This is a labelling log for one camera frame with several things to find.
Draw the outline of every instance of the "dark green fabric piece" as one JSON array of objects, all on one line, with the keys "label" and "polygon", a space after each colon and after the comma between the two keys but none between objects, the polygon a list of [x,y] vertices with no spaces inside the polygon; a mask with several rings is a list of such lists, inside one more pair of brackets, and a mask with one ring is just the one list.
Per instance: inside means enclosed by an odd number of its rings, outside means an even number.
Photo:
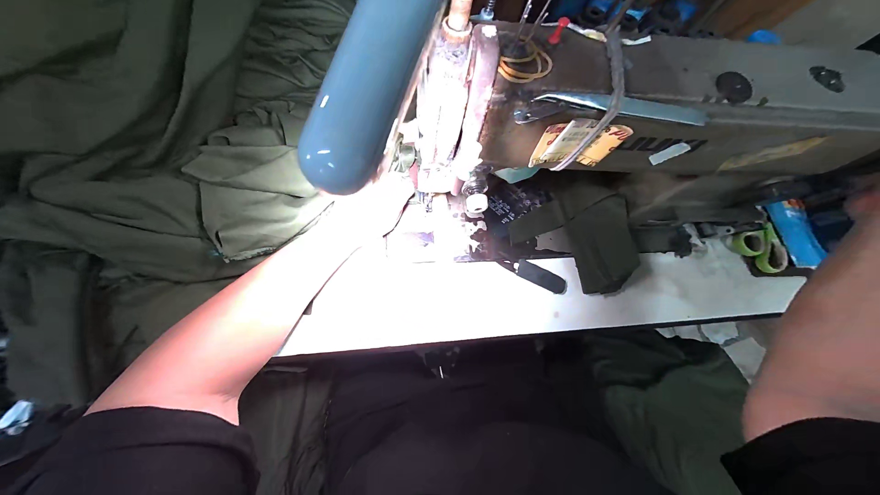
[{"label": "dark green fabric piece", "polygon": [[510,222],[510,243],[563,227],[583,293],[619,291],[640,263],[629,232],[627,201],[608,188],[584,182],[555,192],[554,199]]},{"label": "dark green fabric piece", "polygon": [[[331,200],[300,173],[297,142],[354,4],[4,5],[0,311],[19,396],[91,400],[177,320],[317,221]],[[274,390],[250,400],[274,407]],[[261,466],[280,466],[264,454]],[[297,469],[319,473],[317,458]],[[317,492],[313,479],[297,482]]]},{"label": "dark green fabric piece", "polygon": [[678,495],[738,495],[721,455],[744,444],[748,382],[716,344],[655,330],[587,335],[608,421],[627,454]]},{"label": "dark green fabric piece", "polygon": [[96,261],[32,242],[6,243],[0,314],[9,330],[7,383],[18,398],[81,404],[92,393],[79,329]]}]

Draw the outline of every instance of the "sticker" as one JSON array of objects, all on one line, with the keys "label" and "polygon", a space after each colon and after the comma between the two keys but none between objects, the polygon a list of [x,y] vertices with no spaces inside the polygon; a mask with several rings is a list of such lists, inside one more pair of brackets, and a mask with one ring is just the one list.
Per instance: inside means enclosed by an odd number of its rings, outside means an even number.
[{"label": "sticker", "polygon": [[666,148],[663,151],[658,151],[653,155],[648,157],[648,160],[651,162],[651,165],[660,165],[668,159],[674,159],[679,155],[683,155],[691,150],[691,145],[688,143],[678,143],[673,144],[669,148]]},{"label": "sticker", "polygon": [[802,153],[806,153],[807,151],[815,148],[816,146],[819,146],[827,140],[827,137],[811,137],[810,139],[804,139],[803,141],[798,141],[796,143],[784,144],[782,146],[774,146],[772,148],[765,148],[761,151],[758,151],[757,153],[749,153],[746,155],[740,155],[738,157],[728,159],[727,161],[722,163],[718,170],[730,170],[733,168],[740,168],[742,166],[757,165],[758,163],[764,163],[766,161],[772,161],[775,159],[794,157]]},{"label": "sticker", "polygon": [[[598,121],[592,119],[575,119],[569,123],[548,127],[532,153],[529,166],[563,161],[597,125]],[[596,166],[632,135],[633,130],[625,125],[610,125],[586,150],[581,152],[577,162],[581,165]]]}]

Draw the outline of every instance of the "hand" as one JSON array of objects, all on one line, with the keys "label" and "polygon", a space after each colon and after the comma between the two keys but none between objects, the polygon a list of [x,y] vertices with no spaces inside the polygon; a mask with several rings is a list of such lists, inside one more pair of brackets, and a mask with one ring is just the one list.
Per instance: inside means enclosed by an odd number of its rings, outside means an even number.
[{"label": "hand", "polygon": [[382,237],[397,225],[414,192],[409,174],[385,173],[353,195],[337,196],[321,222],[359,240]]}]

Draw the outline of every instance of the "wire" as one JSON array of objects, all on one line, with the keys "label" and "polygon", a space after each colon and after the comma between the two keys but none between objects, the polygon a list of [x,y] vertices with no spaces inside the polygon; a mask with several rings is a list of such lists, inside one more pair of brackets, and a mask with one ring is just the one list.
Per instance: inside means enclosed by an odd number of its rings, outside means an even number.
[{"label": "wire", "polygon": [[626,0],[617,12],[614,13],[614,17],[611,19],[611,22],[608,23],[608,27],[605,29],[606,33],[614,31],[614,28],[620,24],[620,21],[623,20],[623,16],[627,15],[627,11],[629,11],[629,7],[633,5],[635,0]]},{"label": "wire", "polygon": [[586,150],[591,144],[593,144],[599,134],[601,134],[611,121],[614,120],[614,117],[620,113],[620,103],[623,101],[623,95],[626,91],[626,78],[623,71],[623,44],[620,41],[620,28],[615,26],[614,29],[605,33],[605,37],[607,38],[605,41],[605,47],[607,48],[608,59],[611,64],[611,87],[613,89],[611,105],[608,106],[608,110],[605,112],[605,116],[602,117],[602,120],[599,121],[596,127],[590,131],[590,134],[583,138],[583,141],[577,146],[577,149],[565,157],[559,165],[550,169],[555,172],[559,172],[574,163],[577,160],[577,157],[581,156],[583,150]]},{"label": "wire", "polygon": [[[502,56],[501,62],[498,64],[498,73],[511,83],[518,85],[531,83],[531,81],[540,79],[553,70],[553,59],[550,58],[550,55],[548,55],[546,51],[538,48],[538,45],[535,44],[534,41],[529,41],[525,46],[529,49],[529,56],[526,58]],[[546,61],[546,69],[544,68],[545,63],[542,62],[542,60]],[[512,63],[529,63],[532,61],[537,63],[536,72],[522,72],[521,70],[516,70],[510,66]]]}]

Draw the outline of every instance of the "black fabric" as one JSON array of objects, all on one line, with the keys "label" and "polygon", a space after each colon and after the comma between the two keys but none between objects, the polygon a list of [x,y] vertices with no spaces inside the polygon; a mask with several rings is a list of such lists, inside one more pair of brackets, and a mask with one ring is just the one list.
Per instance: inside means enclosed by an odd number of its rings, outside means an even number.
[{"label": "black fabric", "polygon": [[9,493],[241,495],[258,480],[244,430],[203,412],[139,407],[82,417]]},{"label": "black fabric", "polygon": [[328,492],[668,493],[548,367],[532,342],[462,350],[442,380],[411,352],[361,359],[330,404]]},{"label": "black fabric", "polygon": [[880,493],[880,423],[798,421],[724,455],[722,464],[743,495]]}]

